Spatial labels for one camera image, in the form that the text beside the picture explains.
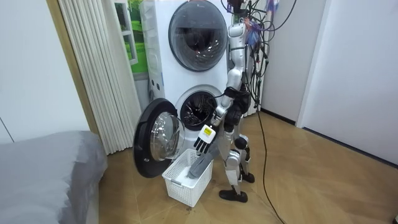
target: wooden floor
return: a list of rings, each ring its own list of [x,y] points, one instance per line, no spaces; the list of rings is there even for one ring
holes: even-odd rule
[[[345,147],[261,113],[269,157],[266,187],[288,224],[391,223],[398,214],[398,171]],[[190,208],[167,196],[161,177],[145,179],[132,152],[110,155],[100,183],[99,222],[105,223],[279,223],[262,187],[264,146],[257,116],[244,121],[250,138],[251,172],[243,182],[248,203],[228,202],[229,189],[220,159],[201,199]]]

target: dryer door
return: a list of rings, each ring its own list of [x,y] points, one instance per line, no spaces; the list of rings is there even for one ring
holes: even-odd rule
[[[224,17],[208,1],[183,3],[170,21],[170,47],[177,61],[189,70],[214,67],[225,53],[227,40]]]
[[[166,99],[152,101],[141,114],[134,136],[134,163],[147,178],[162,174],[183,145],[185,128]]]

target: white wall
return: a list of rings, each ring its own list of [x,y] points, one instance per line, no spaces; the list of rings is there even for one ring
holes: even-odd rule
[[[328,1],[302,125],[398,164],[398,1]]]
[[[141,111],[144,111],[149,104],[148,82],[149,82],[148,79],[138,80],[134,82],[136,84]]]
[[[294,0],[280,1],[275,26],[281,25]],[[286,24],[270,42],[262,108],[297,121],[317,40],[325,0],[297,0]]]
[[[46,1],[2,1],[0,30],[0,116],[14,140],[89,130]]]

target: gray bedsheet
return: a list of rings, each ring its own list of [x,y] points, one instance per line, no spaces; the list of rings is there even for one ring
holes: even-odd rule
[[[83,224],[107,168],[97,135],[56,133],[0,145],[0,224]]]

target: humanoid robot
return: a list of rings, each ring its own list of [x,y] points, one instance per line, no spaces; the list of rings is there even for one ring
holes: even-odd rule
[[[250,106],[250,93],[245,81],[252,74],[248,65],[253,62],[247,57],[246,24],[233,24],[228,28],[230,59],[234,67],[228,72],[226,89],[221,96],[219,105],[215,108],[210,125],[205,125],[194,147],[199,152],[206,152],[211,144],[218,142],[218,149],[224,160],[226,175],[232,190],[221,190],[219,195],[225,200],[247,202],[248,196],[239,186],[242,180],[254,183],[255,178],[250,173],[249,139],[241,134],[243,114]]]

